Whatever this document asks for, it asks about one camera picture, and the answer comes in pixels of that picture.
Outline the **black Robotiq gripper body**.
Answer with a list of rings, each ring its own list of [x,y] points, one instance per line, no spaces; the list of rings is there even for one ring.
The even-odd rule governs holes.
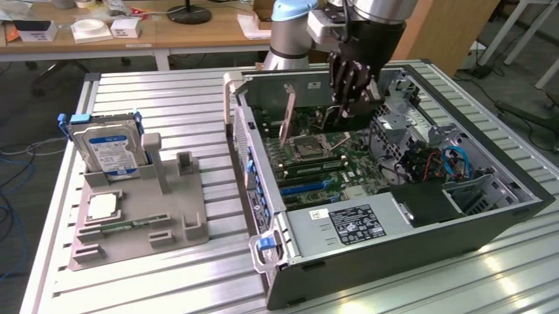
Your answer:
[[[368,20],[333,28],[329,34],[339,41],[339,51],[329,53],[329,68],[343,61],[353,61],[368,66],[370,71],[380,71],[394,55],[404,30],[406,22],[384,24]]]

